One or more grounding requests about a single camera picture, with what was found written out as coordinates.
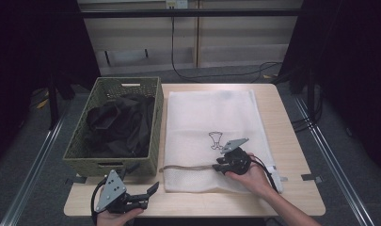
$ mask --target person's right hand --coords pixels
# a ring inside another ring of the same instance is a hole
[[[256,163],[251,163],[249,170],[243,175],[238,175],[234,172],[227,171],[225,176],[240,182],[250,192],[263,198],[267,195],[267,192],[273,190],[267,181],[263,169]]]

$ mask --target person's left hand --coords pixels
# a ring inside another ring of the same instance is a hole
[[[123,226],[128,220],[143,213],[143,209],[133,209],[125,214],[111,214],[105,210],[97,215],[97,226]]]

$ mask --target green plastic basket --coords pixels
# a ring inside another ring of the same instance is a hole
[[[91,158],[87,148],[85,135],[90,131],[87,126],[88,111],[117,97],[136,93],[155,98],[152,116],[151,139],[149,154],[139,158]],[[139,163],[140,167],[131,175],[154,176],[157,172],[158,153],[160,145],[161,118],[164,104],[164,93],[159,77],[101,77],[87,99],[87,104],[73,132],[70,144],[64,154],[63,161],[84,177],[104,176],[110,170],[121,170]]]

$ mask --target black drawing on white sheet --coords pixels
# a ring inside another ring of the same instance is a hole
[[[220,138],[222,137],[223,133],[221,132],[211,132],[208,134],[212,139],[213,139],[213,142],[214,142],[214,145],[211,146],[212,149],[216,150],[221,150],[223,148],[222,145],[220,145]]]

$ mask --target black horizontal bar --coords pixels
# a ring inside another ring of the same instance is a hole
[[[142,10],[84,10],[58,12],[82,18],[147,18],[147,17],[255,17],[255,16],[315,16],[321,11],[304,9],[142,9]]]

